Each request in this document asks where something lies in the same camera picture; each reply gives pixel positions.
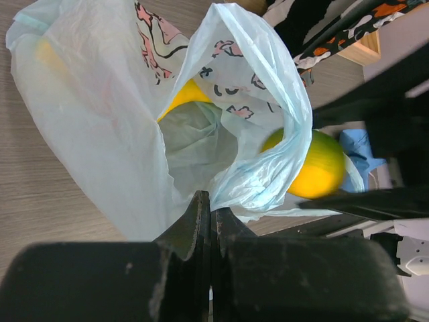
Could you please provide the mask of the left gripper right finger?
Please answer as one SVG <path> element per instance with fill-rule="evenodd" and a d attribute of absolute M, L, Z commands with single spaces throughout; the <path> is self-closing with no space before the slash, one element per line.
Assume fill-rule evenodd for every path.
<path fill-rule="evenodd" d="M 215 321 L 405 321 L 410 307 L 387 252 L 352 237 L 263 237 L 211 214 Z"/>

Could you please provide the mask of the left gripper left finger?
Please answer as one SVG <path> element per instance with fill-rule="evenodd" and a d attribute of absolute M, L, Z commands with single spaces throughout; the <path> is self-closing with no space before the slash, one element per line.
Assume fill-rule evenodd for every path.
<path fill-rule="evenodd" d="M 151 242 L 31 244 L 1 282 L 2 321 L 206 321 L 208 193 Z"/>

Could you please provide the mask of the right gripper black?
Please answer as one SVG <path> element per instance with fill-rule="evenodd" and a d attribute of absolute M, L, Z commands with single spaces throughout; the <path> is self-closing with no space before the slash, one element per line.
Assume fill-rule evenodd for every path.
<path fill-rule="evenodd" d="M 304 201 L 373 221 L 428 218 L 428 44 L 364 85 L 313 111 L 313 128 L 365 121 L 373 155 L 385 158 L 394 189 Z"/>

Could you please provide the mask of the green fake lime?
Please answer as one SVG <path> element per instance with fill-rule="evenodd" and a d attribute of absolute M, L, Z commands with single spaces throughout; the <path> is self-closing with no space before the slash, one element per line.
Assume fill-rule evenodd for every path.
<path fill-rule="evenodd" d="M 317 199 L 339 190 L 346 173 L 345 155 L 331 136 L 314 130 L 304 164 L 288 193 L 305 199 Z"/>

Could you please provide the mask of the light blue plastic bag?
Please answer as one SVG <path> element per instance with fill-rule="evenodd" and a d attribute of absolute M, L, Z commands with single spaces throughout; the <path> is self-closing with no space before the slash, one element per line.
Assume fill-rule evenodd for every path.
<path fill-rule="evenodd" d="M 42 38 L 68 73 L 36 58 Z M 44 140 L 127 239 L 155 239 L 196 191 L 243 222 L 329 214 L 288 193 L 312 108 L 280 37 L 242 7 L 212 4 L 187 38 L 137 1 L 36 1 L 15 15 L 6 46 Z M 212 102 L 157 122 L 190 79 Z"/>

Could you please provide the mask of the yellow fake banana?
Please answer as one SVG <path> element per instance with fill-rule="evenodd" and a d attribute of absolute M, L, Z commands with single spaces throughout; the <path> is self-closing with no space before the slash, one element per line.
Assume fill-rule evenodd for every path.
<path fill-rule="evenodd" d="M 181 106 L 190 102 L 203 102 L 211 103 L 211 99 L 204 94 L 204 92 L 198 87 L 193 79 L 190 79 L 186 84 L 178 91 L 170 106 L 163 112 L 158 118 L 157 122 L 161 121 L 169 112 L 178 106 Z"/>
<path fill-rule="evenodd" d="M 44 38 L 38 40 L 36 58 L 61 74 L 68 73 L 68 68 L 63 60 L 57 55 L 49 41 Z"/>

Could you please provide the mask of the camouflage patterned fabric bag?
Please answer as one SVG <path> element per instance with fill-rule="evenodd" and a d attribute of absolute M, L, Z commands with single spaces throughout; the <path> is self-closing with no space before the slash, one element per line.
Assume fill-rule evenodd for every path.
<path fill-rule="evenodd" d="M 385 24 L 426 4 L 420 0 L 266 1 L 264 20 L 282 39 L 304 85 L 312 68 Z"/>

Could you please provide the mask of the blue cloth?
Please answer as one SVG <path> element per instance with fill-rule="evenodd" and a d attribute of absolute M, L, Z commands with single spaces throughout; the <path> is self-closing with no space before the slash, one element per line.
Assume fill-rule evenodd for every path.
<path fill-rule="evenodd" d="M 345 153 L 345 179 L 341 190 L 362 193 L 369 190 L 369 173 L 386 163 L 374 158 L 365 129 L 345 129 L 339 135 L 339 144 Z"/>

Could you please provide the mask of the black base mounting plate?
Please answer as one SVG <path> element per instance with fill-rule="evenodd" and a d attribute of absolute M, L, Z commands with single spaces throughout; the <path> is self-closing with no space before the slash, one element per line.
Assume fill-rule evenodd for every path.
<path fill-rule="evenodd" d="M 266 237 L 322 237 L 364 222 L 365 219 L 354 215 L 332 215 L 291 228 L 266 234 Z"/>

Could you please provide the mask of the wooden rack frame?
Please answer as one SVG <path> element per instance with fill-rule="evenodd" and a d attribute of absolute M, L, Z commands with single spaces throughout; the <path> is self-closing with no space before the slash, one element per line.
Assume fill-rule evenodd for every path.
<path fill-rule="evenodd" d="M 361 66 L 373 64 L 381 59 L 379 32 L 362 37 L 338 53 L 339 56 Z"/>

